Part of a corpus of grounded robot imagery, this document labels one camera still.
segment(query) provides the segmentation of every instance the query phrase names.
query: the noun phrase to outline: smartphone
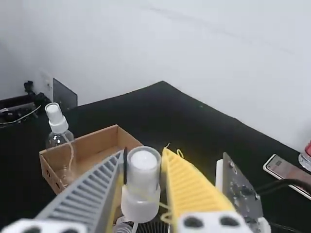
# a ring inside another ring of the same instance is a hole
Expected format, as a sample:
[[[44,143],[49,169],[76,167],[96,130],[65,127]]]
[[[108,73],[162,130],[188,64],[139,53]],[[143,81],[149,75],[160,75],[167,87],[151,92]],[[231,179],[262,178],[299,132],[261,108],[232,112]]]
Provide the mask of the smartphone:
[[[310,174],[290,164],[276,154],[272,155],[272,157],[263,165],[263,170],[273,175],[278,180],[296,179],[311,185]],[[304,189],[294,185],[290,185],[289,187],[311,200],[310,194],[307,193]]]

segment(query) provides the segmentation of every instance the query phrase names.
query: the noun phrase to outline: white wall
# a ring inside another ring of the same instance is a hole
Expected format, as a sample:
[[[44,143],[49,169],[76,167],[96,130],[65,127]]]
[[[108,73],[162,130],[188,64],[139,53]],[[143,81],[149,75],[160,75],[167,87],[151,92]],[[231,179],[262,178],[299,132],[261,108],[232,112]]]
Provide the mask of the white wall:
[[[27,66],[18,53],[18,33],[21,29],[21,17],[11,15],[21,12],[17,1],[0,0],[0,100],[25,95],[24,82],[28,80]]]
[[[311,139],[310,1],[2,0],[1,7],[23,29],[0,31],[0,42],[37,83],[45,70],[79,104],[166,80],[292,148]]]

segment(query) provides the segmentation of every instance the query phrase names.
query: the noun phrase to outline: cardboard box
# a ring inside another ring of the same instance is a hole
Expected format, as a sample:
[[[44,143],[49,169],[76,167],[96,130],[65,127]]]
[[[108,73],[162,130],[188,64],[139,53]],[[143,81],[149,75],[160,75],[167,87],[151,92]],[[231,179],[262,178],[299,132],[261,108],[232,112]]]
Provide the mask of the cardboard box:
[[[128,151],[142,146],[132,135],[118,125],[113,125],[102,130],[84,135],[75,139],[77,178],[91,169],[97,163],[119,150],[128,148]],[[43,150],[39,153],[42,175],[56,194],[62,192],[65,187],[60,182],[58,172],[63,163],[69,163],[70,147],[66,144]],[[115,191],[116,202],[121,203],[121,190]]]

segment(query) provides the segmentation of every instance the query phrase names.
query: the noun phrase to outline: black table surface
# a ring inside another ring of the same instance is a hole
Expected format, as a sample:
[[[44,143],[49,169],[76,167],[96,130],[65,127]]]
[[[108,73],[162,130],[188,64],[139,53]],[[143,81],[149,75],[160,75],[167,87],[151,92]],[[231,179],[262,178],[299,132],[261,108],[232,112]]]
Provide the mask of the black table surface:
[[[298,152],[167,84],[159,82],[119,97],[64,112],[75,137],[118,124],[158,151],[181,149],[212,182],[226,151],[254,187],[275,181],[262,165],[278,154],[299,166]],[[1,225],[33,218],[55,194],[42,178],[39,151],[50,132],[45,116],[0,130]],[[265,217],[309,231],[311,201],[286,187],[262,197]]]

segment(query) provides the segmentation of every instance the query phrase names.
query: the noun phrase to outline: spray nozzle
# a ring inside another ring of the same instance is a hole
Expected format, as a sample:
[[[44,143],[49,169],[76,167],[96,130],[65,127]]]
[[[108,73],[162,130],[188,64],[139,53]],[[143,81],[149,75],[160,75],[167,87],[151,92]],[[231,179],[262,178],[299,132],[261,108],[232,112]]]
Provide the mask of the spray nozzle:
[[[54,133],[64,133],[68,129],[68,123],[58,103],[49,103],[45,106],[45,112],[49,118],[49,125]]]

